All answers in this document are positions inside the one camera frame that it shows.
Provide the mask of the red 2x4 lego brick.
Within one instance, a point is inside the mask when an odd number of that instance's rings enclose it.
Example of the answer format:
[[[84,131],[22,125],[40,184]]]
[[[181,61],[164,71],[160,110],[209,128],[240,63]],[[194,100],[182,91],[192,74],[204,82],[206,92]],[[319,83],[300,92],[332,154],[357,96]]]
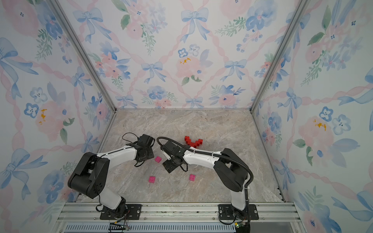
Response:
[[[186,144],[188,146],[193,147],[195,149],[197,149],[199,146],[201,146],[203,144],[203,140],[202,139],[198,139],[196,141],[192,141],[189,136],[185,136],[185,142],[186,142]]]

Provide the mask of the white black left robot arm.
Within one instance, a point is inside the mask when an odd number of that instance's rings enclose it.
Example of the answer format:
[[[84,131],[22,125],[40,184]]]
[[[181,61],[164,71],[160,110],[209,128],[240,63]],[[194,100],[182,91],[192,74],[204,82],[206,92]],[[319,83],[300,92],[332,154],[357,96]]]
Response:
[[[108,172],[129,161],[136,161],[136,168],[142,166],[145,161],[154,158],[154,143],[153,137],[143,134],[135,142],[128,141],[124,147],[116,150],[99,154],[84,153],[68,180],[68,187],[91,199],[97,197],[99,206],[103,208],[96,211],[102,216],[124,219],[130,210],[126,206],[125,198],[107,187]]]

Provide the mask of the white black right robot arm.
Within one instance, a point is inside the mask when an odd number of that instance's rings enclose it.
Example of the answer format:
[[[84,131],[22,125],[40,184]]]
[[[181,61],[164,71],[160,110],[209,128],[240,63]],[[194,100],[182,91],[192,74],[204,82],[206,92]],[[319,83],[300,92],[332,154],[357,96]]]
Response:
[[[187,172],[189,165],[214,170],[224,186],[231,191],[233,215],[240,220],[250,219],[248,186],[254,180],[254,175],[249,166],[231,149],[199,150],[163,136],[158,137],[156,141],[167,158],[163,167],[168,173],[177,168]]]

